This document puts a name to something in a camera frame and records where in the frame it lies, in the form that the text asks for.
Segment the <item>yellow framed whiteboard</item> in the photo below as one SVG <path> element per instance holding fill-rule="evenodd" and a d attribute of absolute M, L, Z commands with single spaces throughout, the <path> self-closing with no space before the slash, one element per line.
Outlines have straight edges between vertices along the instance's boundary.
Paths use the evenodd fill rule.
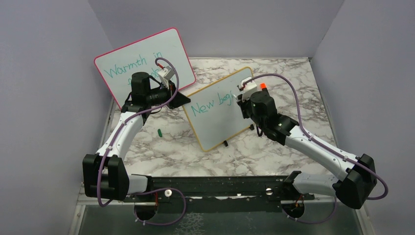
<path fill-rule="evenodd" d="M 191 102 L 183 106 L 184 112 L 203 151 L 228 142 L 253 125 L 242 117 L 235 98 L 240 94 L 237 85 L 249 77 L 253 77 L 252 69 L 244 67 L 188 96 Z"/>

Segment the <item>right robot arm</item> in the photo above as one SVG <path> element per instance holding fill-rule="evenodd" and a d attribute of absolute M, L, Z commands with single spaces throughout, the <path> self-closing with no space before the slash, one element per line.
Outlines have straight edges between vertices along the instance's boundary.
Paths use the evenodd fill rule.
<path fill-rule="evenodd" d="M 282 186 L 286 198 L 295 199 L 301 193 L 323 194 L 335 196 L 352 209 L 360 209 L 369 199 L 377 184 L 371 156 L 355 156 L 303 131 L 296 120 L 277 112 L 266 90 L 254 92 L 248 99 L 240 94 L 236 100 L 243 118 L 251 119 L 260 130 L 259 136 L 295 149 L 330 171 L 328 176 L 292 173 Z"/>

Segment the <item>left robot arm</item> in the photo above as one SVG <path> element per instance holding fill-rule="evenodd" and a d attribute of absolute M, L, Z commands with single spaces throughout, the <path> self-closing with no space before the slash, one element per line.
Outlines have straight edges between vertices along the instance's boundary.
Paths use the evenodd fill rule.
<path fill-rule="evenodd" d="M 132 74 L 131 91 L 121 107 L 115 130 L 96 153 L 87 154 L 82 161 L 85 194 L 97 198 L 99 206 L 107 206 L 105 199 L 122 201 L 130 194 L 136 194 L 142 201 L 153 197 L 149 177 L 129 175 L 124 159 L 134 137 L 154 110 L 163 106 L 175 109 L 190 102 L 190 98 L 178 91 L 178 83 L 171 81 L 176 76 L 174 69 L 166 67 L 158 72 L 159 86 L 151 88 L 153 76 L 146 72 Z"/>

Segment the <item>pink framed whiteboard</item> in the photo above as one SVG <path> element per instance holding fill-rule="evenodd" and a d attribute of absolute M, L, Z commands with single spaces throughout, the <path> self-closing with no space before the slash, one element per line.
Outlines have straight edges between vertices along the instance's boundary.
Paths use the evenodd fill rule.
<path fill-rule="evenodd" d="M 104 79 L 115 102 L 121 107 L 131 91 L 132 74 L 146 72 L 158 78 L 160 66 L 166 66 L 167 59 L 177 70 L 179 89 L 196 81 L 190 60 L 176 28 L 148 36 L 139 41 L 97 56 L 94 64 Z"/>

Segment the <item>orange black highlighter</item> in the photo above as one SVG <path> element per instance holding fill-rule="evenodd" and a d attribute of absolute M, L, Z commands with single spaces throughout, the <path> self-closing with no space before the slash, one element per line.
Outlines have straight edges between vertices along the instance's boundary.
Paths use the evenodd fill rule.
<path fill-rule="evenodd" d="M 260 84 L 260 88 L 261 88 L 261 91 L 262 91 L 262 92 L 265 92 L 265 93 L 267 93 L 267 94 L 269 93 L 269 92 L 268 92 L 268 89 L 267 89 L 267 86 L 266 86 L 266 84 L 265 84 L 265 83 L 261 83 L 261 84 Z"/>

